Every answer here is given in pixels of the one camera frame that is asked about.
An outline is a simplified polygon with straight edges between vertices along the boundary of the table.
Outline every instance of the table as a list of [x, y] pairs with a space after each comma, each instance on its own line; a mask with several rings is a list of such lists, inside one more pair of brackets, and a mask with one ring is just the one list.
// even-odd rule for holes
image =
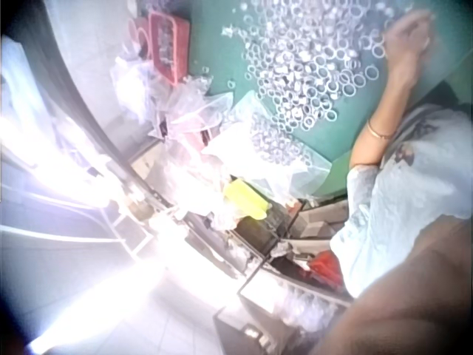
[[[248, 11], [252, 11], [249, 0]], [[214, 77], [210, 94], [229, 91], [227, 82], [236, 83], [234, 102], [238, 102], [249, 90], [257, 89], [255, 80], [244, 78], [246, 63], [241, 53], [243, 43], [237, 36], [222, 36], [222, 27], [232, 24], [246, 27], [240, 10], [242, 0], [194, 0], [191, 8], [191, 46], [189, 71], [192, 75], [202, 74], [203, 67], [210, 68]], [[444, 80], [472, 49], [472, 15], [461, 1], [416, 0], [416, 8], [429, 8], [436, 15], [435, 27], [438, 37], [429, 66], [415, 88], [410, 104], [418, 102], [429, 91]], [[348, 172], [348, 158], [354, 141], [364, 123], [374, 112], [386, 82], [384, 61], [377, 61], [380, 79], [369, 82], [353, 98], [342, 98], [335, 104], [338, 120], [330, 123], [320, 121], [309, 132], [297, 129], [294, 135], [333, 162], [332, 172], [317, 195], [341, 191]], [[274, 111], [272, 102], [265, 105]]]

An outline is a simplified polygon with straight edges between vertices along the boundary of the clutter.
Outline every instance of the clutter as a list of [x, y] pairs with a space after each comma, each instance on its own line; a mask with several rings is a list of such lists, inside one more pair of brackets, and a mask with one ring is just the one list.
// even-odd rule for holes
[[283, 206], [296, 198], [310, 200], [313, 191], [306, 185], [320, 186], [330, 171], [330, 162], [270, 122], [253, 91], [231, 110], [220, 131], [203, 153], [217, 156], [232, 175]]

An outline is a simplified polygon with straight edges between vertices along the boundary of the gold bracelet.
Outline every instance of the gold bracelet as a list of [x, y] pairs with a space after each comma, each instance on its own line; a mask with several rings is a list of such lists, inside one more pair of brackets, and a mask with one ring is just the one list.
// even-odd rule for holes
[[390, 140], [392, 138], [393, 135], [380, 135], [379, 133], [377, 133], [372, 127], [371, 127], [371, 120], [368, 120], [367, 122], [367, 126], [368, 126], [368, 130], [370, 131], [370, 133], [379, 138], [379, 139], [384, 139], [386, 141]]

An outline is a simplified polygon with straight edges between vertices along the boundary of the white wall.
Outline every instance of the white wall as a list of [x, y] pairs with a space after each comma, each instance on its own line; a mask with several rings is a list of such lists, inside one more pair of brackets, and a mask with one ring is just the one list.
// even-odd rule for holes
[[127, 38], [127, 0], [44, 0], [72, 80], [121, 152], [139, 146], [149, 126], [122, 116], [110, 69]]

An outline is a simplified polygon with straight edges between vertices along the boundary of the red basket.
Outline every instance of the red basket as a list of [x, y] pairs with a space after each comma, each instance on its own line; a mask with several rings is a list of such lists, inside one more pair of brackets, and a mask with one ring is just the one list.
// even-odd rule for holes
[[[159, 56], [159, 44], [157, 37], [160, 29], [160, 23], [162, 21], [169, 21], [172, 27], [173, 64], [171, 66], [162, 63]], [[189, 34], [191, 32], [190, 29], [190, 24], [181, 18], [166, 15], [157, 11], [150, 12], [149, 14], [149, 34], [151, 39], [150, 50], [153, 58], [153, 64], [160, 74], [168, 79], [171, 85], [176, 85], [180, 79], [187, 75]]]

